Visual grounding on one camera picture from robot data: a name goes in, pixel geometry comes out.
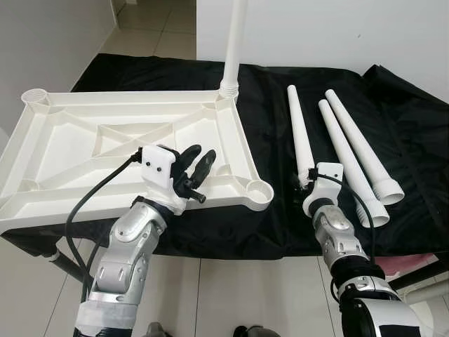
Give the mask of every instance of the black cloth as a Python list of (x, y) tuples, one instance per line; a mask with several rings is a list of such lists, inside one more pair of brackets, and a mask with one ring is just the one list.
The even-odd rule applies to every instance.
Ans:
[[(211, 90), (222, 78), (222, 62), (134, 58), (99, 54), (73, 91)], [(321, 253), (311, 221), (295, 190), (295, 152), (287, 86), (295, 84), (315, 162), (337, 162), (318, 109), (333, 88), (406, 196), (386, 206), (391, 220), (376, 229), (379, 256), (449, 250), (449, 106), (380, 66), (362, 77), (348, 70), (241, 65), (239, 115), (261, 179), (274, 199), (261, 212), (244, 206), (185, 211), (162, 235), (156, 253), (198, 258), (276, 259)], [(340, 207), (368, 248), (349, 193)], [(78, 237), (95, 239), (113, 219), (76, 227)], [(36, 234), (63, 235), (53, 225), (6, 233), (14, 242)]]

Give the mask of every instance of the white wall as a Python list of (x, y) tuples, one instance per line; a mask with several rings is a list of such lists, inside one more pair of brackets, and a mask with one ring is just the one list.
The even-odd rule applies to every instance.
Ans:
[[(249, 0), (242, 62), (380, 64), (449, 101), (449, 0)], [(224, 60), (231, 0), (198, 0), (199, 60)]]
[(0, 152), (20, 95), (69, 91), (114, 26), (110, 0), (0, 0)]

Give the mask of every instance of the pink object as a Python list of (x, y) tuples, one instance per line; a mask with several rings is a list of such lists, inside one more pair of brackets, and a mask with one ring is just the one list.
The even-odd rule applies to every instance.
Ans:
[(417, 254), (407, 256), (376, 257), (376, 263), (382, 267), (387, 276), (411, 272), (427, 264), (433, 254)]

